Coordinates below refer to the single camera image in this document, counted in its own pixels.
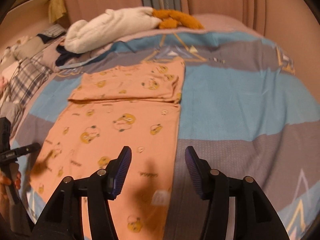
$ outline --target metal screw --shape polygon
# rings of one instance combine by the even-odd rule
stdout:
[[[72,180],[72,177],[71,177],[71,176],[66,176],[66,177],[63,179],[63,182],[64,182],[64,183],[69,183],[71,180]]]
[[[97,172],[97,174],[98,174],[99,176],[102,176],[102,175],[104,175],[104,174],[106,174],[106,173],[107,173],[107,172],[106,172],[105,169],[98,170],[98,172]]]
[[[250,176],[246,176],[244,179],[245,179],[246,182],[249,182],[249,183],[254,182],[253,177],[250,177]]]
[[[220,172],[219,172],[218,170],[216,170],[216,169],[212,169],[212,170],[210,171],[210,173],[211,173],[212,175],[219,175],[219,174],[220,174]]]

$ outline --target checkered fabric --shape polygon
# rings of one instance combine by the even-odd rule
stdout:
[[[65,28],[61,27],[60,24],[55,24],[55,25],[52,25],[50,28],[46,29],[45,31],[40,32],[39,34],[42,34],[51,38],[57,38],[65,33],[66,33]]]
[[[10,81],[7,100],[25,106],[50,74],[51,69],[25,59],[20,64],[18,73]]]

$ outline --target plaid blanket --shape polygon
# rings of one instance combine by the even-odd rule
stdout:
[[[18,73],[10,81],[7,100],[25,106],[50,74],[52,70],[46,66],[25,59],[20,64]]]

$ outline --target bedsheet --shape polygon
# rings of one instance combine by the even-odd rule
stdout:
[[[320,106],[292,75],[292,61],[264,38],[208,32],[117,42],[90,62],[59,72],[33,104],[12,147],[44,142],[83,73],[176,56],[185,60],[186,74],[164,239],[197,239],[204,222],[207,202],[196,195],[184,163],[188,145],[229,177],[254,177],[291,239],[299,239],[320,210]],[[19,160],[23,185],[33,159]],[[44,201],[29,187],[20,194],[35,221]]]

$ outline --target pink wall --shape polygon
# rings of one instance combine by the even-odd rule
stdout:
[[[0,25],[0,54],[22,36],[34,36],[48,28],[48,3],[46,0],[27,2],[7,14]]]

